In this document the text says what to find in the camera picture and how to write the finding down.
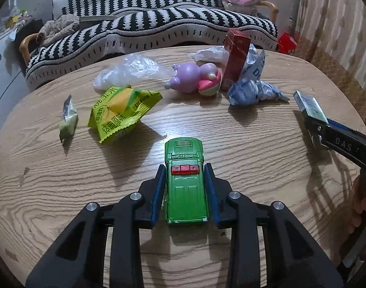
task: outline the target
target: black gripper frame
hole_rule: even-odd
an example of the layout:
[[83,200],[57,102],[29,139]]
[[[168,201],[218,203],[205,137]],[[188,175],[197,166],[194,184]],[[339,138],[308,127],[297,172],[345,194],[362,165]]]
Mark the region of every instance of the black gripper frame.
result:
[[264,235],[267,287],[344,286],[324,251],[282,202],[262,205],[232,192],[209,163],[204,175],[210,218],[218,228],[232,228],[227,288],[260,287],[257,226]]
[[[328,119],[328,123],[308,117],[305,119],[305,127],[311,133],[321,136],[321,143],[330,149],[345,156],[347,159],[358,165],[360,169],[359,197],[366,196],[366,135],[337,124]],[[338,266],[339,273],[347,282],[352,268],[360,252],[366,245],[366,212],[360,215],[362,223],[354,233],[350,234],[339,250],[342,259]],[[366,261],[361,266],[362,271],[357,272],[348,282],[350,285],[356,283],[357,287],[366,287]]]
[[26,288],[102,288],[105,244],[113,227],[110,288],[143,288],[139,229],[159,219],[166,168],[144,181],[139,193],[101,207],[89,203],[64,229],[29,274]]

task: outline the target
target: white plastic bag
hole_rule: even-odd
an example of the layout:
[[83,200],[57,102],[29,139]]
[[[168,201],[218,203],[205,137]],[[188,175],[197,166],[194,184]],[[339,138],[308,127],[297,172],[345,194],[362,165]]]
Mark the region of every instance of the white plastic bag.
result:
[[[224,46],[214,46],[212,48],[199,50],[196,53],[189,53],[188,56],[198,61],[227,64],[229,53]],[[239,79],[248,78],[249,80],[258,81],[263,71],[266,54],[264,50],[258,54],[255,46],[250,44],[247,59],[244,63]]]
[[221,63],[225,65],[228,60],[228,52],[225,50],[223,45],[214,46],[212,48],[199,50],[196,53],[188,53],[195,62],[211,62],[211,63]]
[[95,78],[93,87],[100,93],[112,86],[125,87],[138,80],[165,79],[173,76],[175,72],[172,68],[169,69],[138,53],[132,53],[123,59],[122,64],[102,70]]

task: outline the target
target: red box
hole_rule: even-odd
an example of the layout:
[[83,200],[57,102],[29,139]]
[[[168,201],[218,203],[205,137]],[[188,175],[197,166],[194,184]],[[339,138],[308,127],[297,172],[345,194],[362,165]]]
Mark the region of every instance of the red box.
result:
[[296,41],[286,32],[282,34],[282,36],[278,39],[279,53],[282,54],[294,53],[296,46],[297,46]]
[[251,39],[234,28],[230,28],[224,40],[224,48],[230,54],[223,72],[221,90],[228,90],[230,86],[238,81],[244,63],[247,59]]

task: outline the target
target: human hand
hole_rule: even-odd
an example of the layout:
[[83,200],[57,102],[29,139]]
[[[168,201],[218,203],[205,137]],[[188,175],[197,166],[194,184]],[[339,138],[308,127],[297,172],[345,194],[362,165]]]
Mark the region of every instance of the human hand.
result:
[[359,193],[359,185],[360,185],[360,176],[358,176],[354,180],[354,198],[353,198],[353,212],[351,214],[351,218],[348,224],[348,232],[352,234],[356,227],[359,227],[362,223],[362,218],[360,215],[363,211],[366,211],[366,196],[361,199],[361,195]]

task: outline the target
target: plastic toy figure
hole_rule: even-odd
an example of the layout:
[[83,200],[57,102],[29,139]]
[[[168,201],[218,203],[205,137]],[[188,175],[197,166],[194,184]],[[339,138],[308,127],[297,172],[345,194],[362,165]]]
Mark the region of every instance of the plastic toy figure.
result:
[[208,210],[203,182],[202,141],[192,137],[179,137],[169,140],[165,146],[166,221],[170,224],[206,222]]
[[220,87],[221,72],[213,63],[198,66],[193,62],[175,64],[172,66],[176,71],[169,82],[165,84],[166,89],[173,89],[183,93],[199,91],[201,95],[215,95]]

